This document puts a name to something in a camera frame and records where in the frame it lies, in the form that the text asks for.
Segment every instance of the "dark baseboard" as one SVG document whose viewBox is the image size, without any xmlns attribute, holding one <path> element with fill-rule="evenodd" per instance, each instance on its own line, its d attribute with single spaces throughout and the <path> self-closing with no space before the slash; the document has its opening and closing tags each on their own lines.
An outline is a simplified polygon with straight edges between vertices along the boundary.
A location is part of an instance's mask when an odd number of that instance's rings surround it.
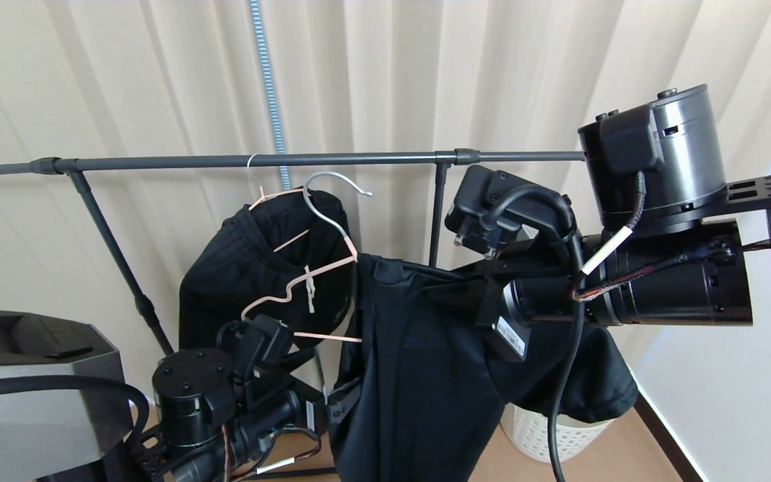
<svg viewBox="0 0 771 482">
<path fill-rule="evenodd" d="M 677 441 L 671 436 L 665 424 L 654 411 L 648 400 L 642 394 L 638 394 L 638 400 L 636 400 L 636 412 L 645 422 L 648 430 L 658 442 L 660 449 L 665 452 L 665 457 L 668 457 L 668 461 L 674 466 L 674 470 L 677 471 L 677 475 L 683 482 L 704 482 L 701 476 L 698 474 L 695 467 L 692 466 L 691 461 L 683 454 L 683 449 L 677 445 Z"/>
</svg>

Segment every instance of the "garment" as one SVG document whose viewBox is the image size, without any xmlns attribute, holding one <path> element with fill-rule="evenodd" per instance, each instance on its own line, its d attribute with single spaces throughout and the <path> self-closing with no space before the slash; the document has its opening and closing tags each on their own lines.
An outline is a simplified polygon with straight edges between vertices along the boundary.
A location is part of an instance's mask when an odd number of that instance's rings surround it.
<svg viewBox="0 0 771 482">
<path fill-rule="evenodd" d="M 356 312 L 343 346 L 336 397 L 361 380 L 358 402 L 330 427 L 344 482 L 466 480 L 506 402 L 548 412 L 569 332 L 532 329 L 523 363 L 499 359 L 473 326 L 474 313 L 429 298 L 447 272 L 361 255 Z M 562 414 L 586 422 L 615 418 L 638 390 L 602 327 L 585 326 Z"/>
<path fill-rule="evenodd" d="M 334 195 L 312 191 L 312 202 L 322 214 L 346 231 L 347 216 Z M 302 238 L 276 248 L 309 229 Z M 251 211 L 245 205 L 207 244 L 183 277 L 180 286 L 180 348 L 215 347 L 218 329 L 240 318 L 242 309 L 263 296 L 284 297 L 288 282 L 349 256 L 349 249 L 334 226 L 308 208 L 303 193 L 272 198 Z M 250 312 L 284 321 L 294 331 L 331 333 L 343 320 L 351 300 L 353 265 L 315 277 L 313 307 L 305 283 L 292 289 L 289 303 L 267 301 Z M 301 350 L 317 339 L 296 339 Z"/>
</svg>

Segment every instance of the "beige curtain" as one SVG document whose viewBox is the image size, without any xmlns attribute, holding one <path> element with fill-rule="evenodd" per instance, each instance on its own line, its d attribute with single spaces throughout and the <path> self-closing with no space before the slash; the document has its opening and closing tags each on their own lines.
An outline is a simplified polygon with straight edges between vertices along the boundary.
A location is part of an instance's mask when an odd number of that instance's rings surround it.
<svg viewBox="0 0 771 482">
<path fill-rule="evenodd" d="M 576 129 L 707 83 L 729 178 L 771 163 L 771 1 L 261 0 L 288 152 L 578 150 Z M 248 2 L 0 1 L 0 163 L 272 152 Z M 493 165 L 562 189 L 599 226 L 578 163 Z M 317 168 L 294 168 L 294 185 Z M 425 262 L 431 167 L 344 167 L 361 249 Z M 449 171 L 446 203 L 462 177 Z M 275 168 L 259 168 L 270 191 Z M 177 287 L 244 170 L 90 173 L 177 339 Z M 474 260 L 444 232 L 440 266 Z M 161 356 L 66 178 L 0 177 L 0 309 L 93 323 L 148 391 Z M 619 331 L 622 344 L 633 332 Z M 636 347 L 649 341 L 640 335 Z M 633 348 L 630 357 L 637 357 Z"/>
</svg>

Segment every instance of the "rack leg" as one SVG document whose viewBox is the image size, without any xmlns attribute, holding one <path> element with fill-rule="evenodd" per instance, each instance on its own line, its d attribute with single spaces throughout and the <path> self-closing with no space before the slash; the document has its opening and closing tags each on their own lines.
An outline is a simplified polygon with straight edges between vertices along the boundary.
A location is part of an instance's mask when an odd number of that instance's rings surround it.
<svg viewBox="0 0 771 482">
<path fill-rule="evenodd" d="M 112 234 L 109 228 L 109 223 L 106 222 L 103 216 L 103 211 L 100 210 L 100 205 L 97 204 L 97 198 L 94 197 L 94 193 L 91 192 L 91 185 L 88 184 L 88 180 L 85 178 L 85 174 L 81 171 L 73 171 L 68 173 L 70 180 L 73 182 L 73 186 L 76 187 L 76 191 L 82 196 L 82 201 L 85 202 L 85 207 L 88 208 L 88 213 L 91 219 L 94 220 L 94 225 L 97 226 L 97 230 L 100 232 L 104 243 L 106 244 L 109 253 L 115 260 L 120 274 L 123 275 L 126 285 L 135 298 L 135 308 L 139 312 L 142 318 L 144 318 L 147 327 L 150 327 L 153 332 L 153 336 L 157 339 L 159 347 L 163 349 L 165 356 L 174 353 L 174 349 L 171 348 L 168 337 L 165 336 L 162 326 L 159 325 L 159 318 L 156 311 L 154 311 L 153 303 L 142 292 L 139 282 L 135 280 L 135 275 L 129 264 L 126 262 L 126 258 L 123 257 L 120 246 L 118 246 L 115 240 L 115 235 Z"/>
<path fill-rule="evenodd" d="M 434 190 L 434 220 L 430 231 L 430 256 L 428 265 L 436 268 L 438 258 L 438 238 L 442 229 L 442 202 L 444 201 L 444 183 L 446 183 L 446 174 L 450 167 L 449 162 L 436 163 L 436 184 Z"/>
</svg>

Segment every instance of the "clothing rack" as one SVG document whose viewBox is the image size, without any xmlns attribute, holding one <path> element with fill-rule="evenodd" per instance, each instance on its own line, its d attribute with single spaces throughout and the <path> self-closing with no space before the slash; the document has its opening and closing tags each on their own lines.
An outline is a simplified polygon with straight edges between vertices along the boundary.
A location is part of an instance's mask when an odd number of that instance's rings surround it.
<svg viewBox="0 0 771 482">
<path fill-rule="evenodd" d="M 446 174 L 452 165 L 470 165 L 480 162 L 529 162 L 529 161 L 583 161 L 582 152 L 551 151 L 551 152 L 490 152 L 484 153 L 474 149 L 454 149 L 453 151 L 407 152 L 407 153 L 313 153 L 313 155 L 211 155 L 211 156 L 179 156 L 179 157 L 131 157 L 131 158 L 97 158 L 97 159 L 61 159 L 47 157 L 19 164 L 0 164 L 0 176 L 5 174 L 44 174 L 67 175 L 70 177 L 76 192 L 82 196 L 94 225 L 103 238 L 107 249 L 115 260 L 120 274 L 135 298 L 135 308 L 150 327 L 163 353 L 168 356 L 174 353 L 168 337 L 159 324 L 156 310 L 150 298 L 142 292 L 126 257 L 120 251 L 109 224 L 103 216 L 103 211 L 91 184 L 85 177 L 86 171 L 124 171 L 135 169 L 192 169 L 210 167 L 296 167 L 297 165 L 418 165 L 435 164 L 434 177 L 434 213 L 432 213 L 432 229 L 430 233 L 429 266 L 436 266 L 438 256 L 438 241 L 442 223 L 442 204 L 444 201 L 444 186 Z"/>
</svg>

